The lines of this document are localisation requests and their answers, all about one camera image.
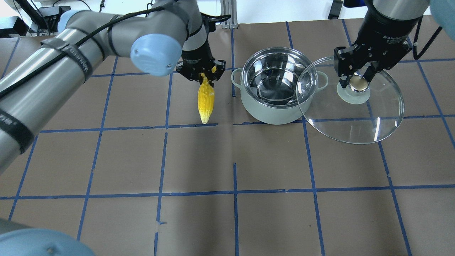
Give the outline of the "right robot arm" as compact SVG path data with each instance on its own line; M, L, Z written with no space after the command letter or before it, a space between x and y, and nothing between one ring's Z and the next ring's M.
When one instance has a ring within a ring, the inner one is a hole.
M348 48L334 49L334 69L342 88L366 64L369 67L363 76L371 82L376 74L393 68L410 51L414 59L421 58L442 30L454 39L453 0L344 0L342 4L347 8L368 9L354 43ZM427 9L439 27L418 53L407 38L414 28L420 29Z

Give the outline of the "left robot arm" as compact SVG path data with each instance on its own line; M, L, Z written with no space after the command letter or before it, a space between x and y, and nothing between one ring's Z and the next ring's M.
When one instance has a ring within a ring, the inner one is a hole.
M200 13L195 0L158 0L151 9L125 15L70 10L59 35L1 78L1 172L28 149L68 99L109 56L129 57L143 73L209 84L225 71L208 34L231 16Z

